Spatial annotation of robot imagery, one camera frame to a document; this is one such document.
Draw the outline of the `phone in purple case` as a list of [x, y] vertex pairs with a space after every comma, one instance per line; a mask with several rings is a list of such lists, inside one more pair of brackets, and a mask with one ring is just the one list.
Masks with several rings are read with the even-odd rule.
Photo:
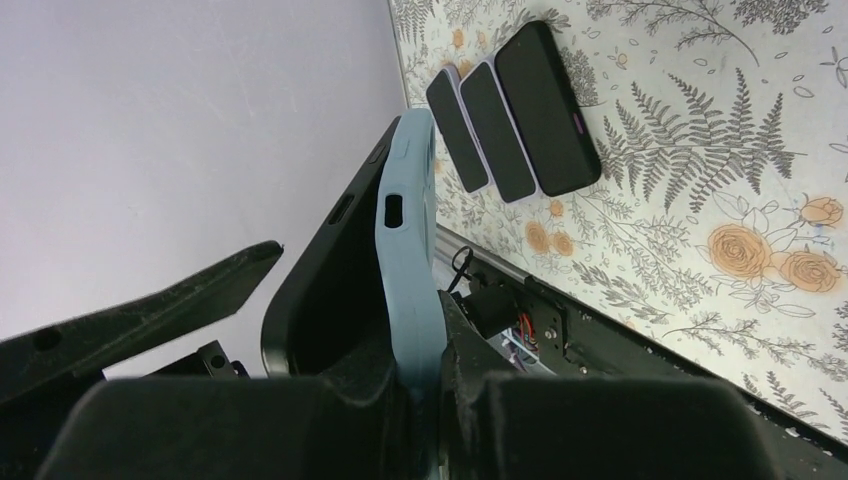
[[475, 193], [490, 184], [488, 166], [459, 95], [459, 71], [443, 66], [426, 88], [425, 95], [463, 189]]

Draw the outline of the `light blue phone case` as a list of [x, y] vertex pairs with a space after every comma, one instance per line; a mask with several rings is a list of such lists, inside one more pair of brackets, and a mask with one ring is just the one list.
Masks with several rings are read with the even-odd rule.
[[398, 379], [412, 402], [415, 479], [437, 479], [439, 397], [446, 325], [432, 275], [435, 251], [435, 126], [407, 110], [393, 134], [377, 197], [374, 240]]

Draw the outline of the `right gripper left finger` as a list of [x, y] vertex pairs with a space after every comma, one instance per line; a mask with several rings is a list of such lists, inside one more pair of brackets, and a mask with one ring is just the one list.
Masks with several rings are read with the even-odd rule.
[[284, 252], [241, 250], [159, 292], [1, 342], [1, 402], [82, 378], [225, 319], [241, 309]]

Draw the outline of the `floral tablecloth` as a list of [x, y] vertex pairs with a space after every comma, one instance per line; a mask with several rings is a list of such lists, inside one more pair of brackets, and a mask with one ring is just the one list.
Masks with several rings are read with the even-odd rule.
[[843, 1], [394, 1], [409, 103], [531, 20], [602, 162], [515, 205], [437, 157], [439, 222], [839, 441], [847, 438]]

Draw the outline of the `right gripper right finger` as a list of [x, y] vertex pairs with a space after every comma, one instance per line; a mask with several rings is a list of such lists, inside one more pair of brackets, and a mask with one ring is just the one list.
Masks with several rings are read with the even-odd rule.
[[455, 297], [438, 293], [448, 344], [442, 356], [440, 448], [449, 479], [522, 479], [530, 411], [522, 376], [472, 327]]

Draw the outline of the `phone in lilac case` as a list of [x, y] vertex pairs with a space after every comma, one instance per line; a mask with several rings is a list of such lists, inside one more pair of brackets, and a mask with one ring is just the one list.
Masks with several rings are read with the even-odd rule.
[[461, 80], [459, 93], [501, 200], [514, 203], [535, 195], [538, 182], [493, 61], [476, 65]]

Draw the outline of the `phone in black case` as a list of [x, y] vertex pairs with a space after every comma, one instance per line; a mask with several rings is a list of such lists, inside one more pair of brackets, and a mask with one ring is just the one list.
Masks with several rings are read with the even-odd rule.
[[555, 197], [597, 182], [601, 161], [550, 27], [524, 24], [494, 68], [541, 191]]

